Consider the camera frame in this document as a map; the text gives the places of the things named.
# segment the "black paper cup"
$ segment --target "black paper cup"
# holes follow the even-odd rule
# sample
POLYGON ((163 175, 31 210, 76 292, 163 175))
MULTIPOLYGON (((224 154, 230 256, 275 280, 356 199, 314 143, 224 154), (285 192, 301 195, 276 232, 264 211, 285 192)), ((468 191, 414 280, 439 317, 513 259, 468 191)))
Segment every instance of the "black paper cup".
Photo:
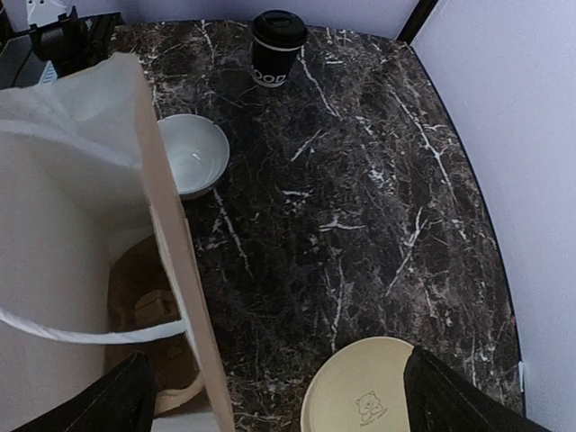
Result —
POLYGON ((252 22, 252 35, 252 77, 264 87, 281 86, 308 38, 304 22, 290 12, 267 11, 252 22))

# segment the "white backdrop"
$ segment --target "white backdrop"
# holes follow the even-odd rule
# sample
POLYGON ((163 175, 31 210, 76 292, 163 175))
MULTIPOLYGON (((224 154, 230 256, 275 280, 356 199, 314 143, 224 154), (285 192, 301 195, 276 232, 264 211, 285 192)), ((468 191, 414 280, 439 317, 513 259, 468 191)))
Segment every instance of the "white backdrop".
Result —
MULTIPOLYGON (((267 9, 287 9, 307 24, 396 38, 418 0, 68 0, 82 15, 121 11, 128 23, 251 20, 267 9)), ((19 30, 27 27, 25 0, 4 0, 19 30)))
POLYGON ((512 291, 527 415, 576 430, 576 4, 441 0, 413 43, 480 181, 512 291))

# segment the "beige plate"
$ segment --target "beige plate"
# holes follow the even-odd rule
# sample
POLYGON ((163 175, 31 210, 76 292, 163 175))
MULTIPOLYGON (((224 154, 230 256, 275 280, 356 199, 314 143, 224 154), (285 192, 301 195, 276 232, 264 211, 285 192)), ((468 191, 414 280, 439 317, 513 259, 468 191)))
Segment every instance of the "beige plate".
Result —
POLYGON ((369 337, 337 352, 306 391, 301 432, 410 432, 403 375, 413 348, 369 337))

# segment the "brown object inside bag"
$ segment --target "brown object inside bag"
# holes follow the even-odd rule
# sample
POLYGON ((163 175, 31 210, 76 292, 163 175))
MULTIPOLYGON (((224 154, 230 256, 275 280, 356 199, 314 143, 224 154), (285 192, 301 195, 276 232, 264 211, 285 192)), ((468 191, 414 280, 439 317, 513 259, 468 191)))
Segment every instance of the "brown object inside bag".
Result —
MULTIPOLYGON (((180 319, 154 236, 130 248, 112 267, 108 311, 111 331, 117 332, 180 319)), ((144 344, 107 346, 105 370, 139 351, 154 366, 156 416, 188 402, 203 389, 198 364, 184 334, 144 344)))

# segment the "round plate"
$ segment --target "round plate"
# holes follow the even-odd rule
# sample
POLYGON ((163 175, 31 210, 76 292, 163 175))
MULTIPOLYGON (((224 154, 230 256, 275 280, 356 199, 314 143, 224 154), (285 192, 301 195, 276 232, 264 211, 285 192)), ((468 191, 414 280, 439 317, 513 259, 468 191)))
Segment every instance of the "round plate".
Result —
POLYGON ((230 157, 226 135, 211 120, 177 114, 158 122, 178 193, 184 198, 208 192, 230 157))
POLYGON ((369 337, 337 352, 306 391, 301 432, 410 432, 403 376, 413 348, 369 337))

